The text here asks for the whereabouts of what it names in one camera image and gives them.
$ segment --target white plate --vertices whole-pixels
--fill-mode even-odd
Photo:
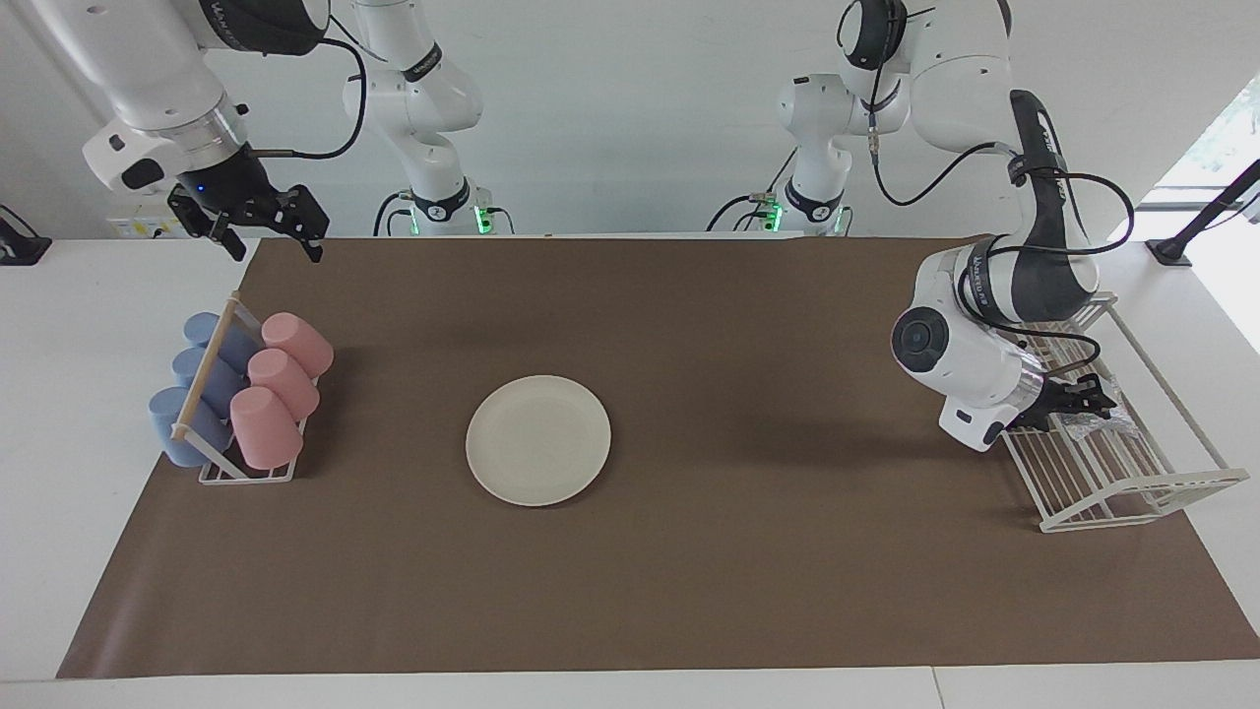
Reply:
[[[524,508],[556,505],[604,468],[612,427],[600,400],[563,378],[504,385],[472,416],[464,452],[481,487]]]

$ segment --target table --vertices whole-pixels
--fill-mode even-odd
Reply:
[[[1193,271],[1159,268],[1140,246],[1104,259],[1106,287],[1152,356],[1235,466],[1260,471],[1252,433],[1260,358]],[[47,680],[78,623],[156,455],[144,403],[166,385],[179,324],[217,309],[242,273],[199,242],[59,242],[38,268],[0,272],[0,704],[161,705],[198,696],[292,705],[359,696],[384,704],[417,696],[445,704],[532,706],[596,693],[614,705],[782,704],[985,708],[1173,706],[1203,699],[1250,706],[1260,662],[1123,667],[930,667],[593,675],[393,678],[178,678],[106,683]],[[89,351],[88,343],[93,344]],[[1187,358],[1210,343],[1211,358]],[[1124,377],[1116,364],[1113,368]],[[13,369],[18,369],[15,377]],[[1231,377],[1222,377],[1228,373]],[[66,440],[76,424],[87,432]],[[87,470],[91,480],[49,480]],[[1252,625],[1260,621],[1260,486],[1247,484],[1189,514]]]

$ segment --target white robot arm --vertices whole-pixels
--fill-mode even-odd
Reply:
[[[47,0],[35,9],[117,116],[83,147],[101,181],[149,194],[174,176],[169,203],[190,234],[241,259],[244,244],[229,225],[265,225],[320,258],[328,215],[304,185],[271,185],[246,139],[247,108],[232,103],[202,52],[305,54],[323,40],[329,0]]]
[[[490,194],[464,174],[460,156],[442,132],[481,120],[481,93],[471,77],[442,54],[418,0],[355,0],[363,40],[388,62],[368,72],[368,127],[383,137],[411,183],[412,218],[428,235],[489,230]],[[346,111],[358,94],[345,92]]]
[[[1062,382],[1068,370],[1048,373],[998,331],[1066,320],[1099,286],[1099,249],[1063,215],[1068,173],[1050,116],[1036,96],[1013,89],[1005,0],[950,0],[916,14],[901,0],[854,0],[847,14],[840,76],[796,79],[780,99],[800,144],[781,190],[785,228],[828,232],[850,164],[835,145],[840,135],[868,136],[883,188],[879,135],[901,128],[907,112],[936,147],[1007,156],[1022,228],[929,257],[893,330],[893,354],[946,397],[941,428],[975,451],[1008,427],[1043,428],[1051,413],[1108,417],[1115,404],[1096,377]]]

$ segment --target black pole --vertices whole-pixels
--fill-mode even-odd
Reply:
[[[1239,175],[1239,179],[1234,180],[1234,184],[1230,186],[1226,186],[1225,191],[1207,207],[1203,207],[1203,210],[1181,233],[1164,241],[1148,241],[1147,248],[1150,249],[1157,261],[1166,266],[1189,266],[1189,258],[1186,257],[1186,246],[1196,235],[1203,233],[1203,229],[1210,227],[1217,217],[1223,214],[1226,209],[1234,205],[1257,181],[1260,181],[1260,160],[1251,162],[1251,166],[1244,170]]]
[[[34,266],[52,243],[52,238],[18,233],[0,217],[0,266]]]

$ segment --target white wall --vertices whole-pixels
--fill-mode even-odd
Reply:
[[[57,0],[0,0],[0,9],[33,1]],[[1052,111],[1070,164],[1113,176],[1135,198],[1260,68],[1254,0],[1011,4],[1017,81]],[[430,0],[426,6],[447,57],[476,77],[486,97],[483,123],[452,136],[474,179],[512,209],[522,230],[621,232],[696,230],[727,198],[769,183],[791,147],[775,120],[779,87],[794,76],[833,71],[843,1]],[[353,28],[345,0],[334,8]],[[64,234],[96,233],[67,214],[94,215],[106,203],[87,167],[72,165],[93,120],[82,101],[67,103],[30,84],[33,65],[55,72],[38,54],[15,50],[15,33],[20,28],[5,18],[0,137],[25,144],[28,154],[4,160],[0,195],[55,178],[77,207],[60,207],[43,189],[13,199]],[[209,63],[233,98],[253,108],[258,147],[328,149],[350,127],[340,107],[341,83],[353,72],[344,53],[213,53]],[[62,93],[73,94],[68,87]],[[60,117],[44,120],[54,115]],[[917,207],[896,209],[873,188],[864,141],[849,145],[858,157],[849,191],[854,233],[949,235],[1016,225],[1000,159],[978,159]],[[32,154],[48,165],[30,165]],[[885,141],[885,173],[900,195],[916,191],[949,159],[912,130]],[[277,186],[309,184],[335,234],[369,229],[381,196],[406,185],[372,135],[336,161],[272,161],[271,171]],[[1119,220],[1105,193],[1085,186],[1081,196],[1097,230]]]

